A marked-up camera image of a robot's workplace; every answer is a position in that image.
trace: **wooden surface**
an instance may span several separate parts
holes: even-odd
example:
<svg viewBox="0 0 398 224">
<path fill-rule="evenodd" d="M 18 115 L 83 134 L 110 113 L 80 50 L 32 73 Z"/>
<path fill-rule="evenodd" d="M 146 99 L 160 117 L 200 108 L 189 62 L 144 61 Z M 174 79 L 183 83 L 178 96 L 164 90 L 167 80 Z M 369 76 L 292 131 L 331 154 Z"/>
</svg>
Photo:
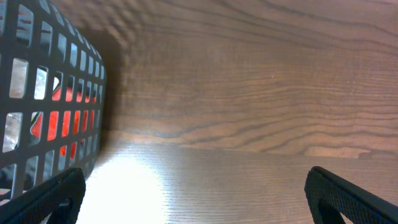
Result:
<svg viewBox="0 0 398 224">
<path fill-rule="evenodd" d="M 54 3 L 108 70 L 89 181 L 142 159 L 172 223 L 308 223 L 315 164 L 397 203 L 398 1 Z"/>
<path fill-rule="evenodd" d="M 305 178 L 319 165 L 398 204 L 398 166 L 390 159 L 103 147 L 78 223 L 307 224 Z"/>
<path fill-rule="evenodd" d="M 106 139 L 397 158 L 396 1 L 55 2 L 108 63 Z"/>
</svg>

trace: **red object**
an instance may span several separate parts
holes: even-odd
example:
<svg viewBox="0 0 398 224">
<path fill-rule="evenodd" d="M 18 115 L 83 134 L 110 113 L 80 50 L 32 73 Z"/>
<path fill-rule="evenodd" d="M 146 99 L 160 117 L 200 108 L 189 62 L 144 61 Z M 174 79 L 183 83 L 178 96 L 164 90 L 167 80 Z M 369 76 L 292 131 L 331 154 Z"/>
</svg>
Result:
<svg viewBox="0 0 398 224">
<path fill-rule="evenodd" d="M 72 88 L 68 88 L 67 89 L 67 97 L 66 97 L 66 101 L 71 101 L 72 100 Z M 60 99 L 60 95 L 61 95 L 61 89 L 59 88 L 58 90 L 56 90 L 53 95 L 52 95 L 52 99 L 53 100 L 59 100 Z M 78 92 L 77 93 L 77 102 L 81 102 L 81 93 Z M 90 98 L 87 96 L 85 98 L 86 102 L 88 102 Z M 94 124 L 94 115 L 95 112 L 94 110 L 91 111 L 91 116 L 90 116 L 90 129 L 93 129 L 93 124 Z M 47 140 L 48 141 L 52 141 L 55 139 L 56 135 L 57 135 L 57 123 L 58 123 L 58 112 L 57 111 L 53 111 L 50 113 L 50 122 L 49 122 L 49 134 L 47 136 Z M 82 127 L 82 131 L 86 131 L 87 128 L 87 116 L 88 116 L 88 111 L 84 111 L 83 112 L 83 127 Z M 42 119 L 43 119 L 43 114 L 40 113 L 39 116 L 37 117 L 36 121 L 34 122 L 32 128 L 30 129 L 31 133 L 36 136 L 36 137 L 40 137 L 40 132 L 42 129 Z M 80 120 L 80 112 L 79 111 L 75 111 L 75 120 L 73 121 L 73 134 L 76 134 L 78 132 L 78 127 L 79 127 L 79 120 Z M 70 111 L 65 111 L 63 114 L 63 123 L 62 123 L 62 137 L 68 136 L 68 131 L 69 131 L 69 125 L 70 125 Z M 62 146 L 60 148 L 60 154 L 62 156 L 65 156 L 67 153 L 67 147 L 66 146 Z M 72 143 L 72 149 L 70 152 L 70 158 L 74 159 L 76 155 L 76 142 Z"/>
</svg>

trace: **brown wood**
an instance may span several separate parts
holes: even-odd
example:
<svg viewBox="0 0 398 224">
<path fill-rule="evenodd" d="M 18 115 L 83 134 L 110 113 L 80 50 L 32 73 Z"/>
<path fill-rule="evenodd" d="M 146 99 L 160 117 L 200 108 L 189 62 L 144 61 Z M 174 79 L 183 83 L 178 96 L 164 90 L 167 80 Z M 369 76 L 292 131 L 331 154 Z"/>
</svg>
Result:
<svg viewBox="0 0 398 224">
<path fill-rule="evenodd" d="M 108 71 L 86 207 L 134 161 L 172 223 L 308 223 L 315 164 L 398 202 L 398 1 L 53 1 Z"/>
<path fill-rule="evenodd" d="M 398 204 L 391 159 L 104 147 L 79 223 L 311 223 L 304 183 L 319 165 Z"/>
<path fill-rule="evenodd" d="M 396 1 L 55 2 L 107 63 L 104 138 L 397 156 Z"/>
</svg>

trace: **mesh basket wall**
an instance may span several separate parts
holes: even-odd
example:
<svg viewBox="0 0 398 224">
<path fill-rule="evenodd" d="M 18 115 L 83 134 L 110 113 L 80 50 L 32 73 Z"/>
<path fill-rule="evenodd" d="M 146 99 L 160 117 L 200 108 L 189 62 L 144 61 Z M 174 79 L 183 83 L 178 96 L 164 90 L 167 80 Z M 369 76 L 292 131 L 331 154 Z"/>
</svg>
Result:
<svg viewBox="0 0 398 224">
<path fill-rule="evenodd" d="M 0 0 L 0 20 L 1 205 L 69 167 L 91 172 L 106 72 L 50 1 Z"/>
</svg>

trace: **wood panel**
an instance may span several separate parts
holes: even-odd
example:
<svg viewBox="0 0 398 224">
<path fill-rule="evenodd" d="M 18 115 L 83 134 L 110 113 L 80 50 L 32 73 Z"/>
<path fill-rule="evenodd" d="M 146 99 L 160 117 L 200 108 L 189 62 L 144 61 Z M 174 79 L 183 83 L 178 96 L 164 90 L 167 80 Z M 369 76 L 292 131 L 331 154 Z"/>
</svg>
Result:
<svg viewBox="0 0 398 224">
<path fill-rule="evenodd" d="M 108 71 L 80 223 L 310 223 L 312 166 L 398 204 L 398 1 L 53 1 Z"/>
<path fill-rule="evenodd" d="M 55 3 L 107 63 L 104 139 L 397 158 L 396 1 Z"/>
<path fill-rule="evenodd" d="M 317 165 L 398 204 L 392 159 L 103 147 L 78 223 L 311 223 L 304 184 Z"/>
</svg>

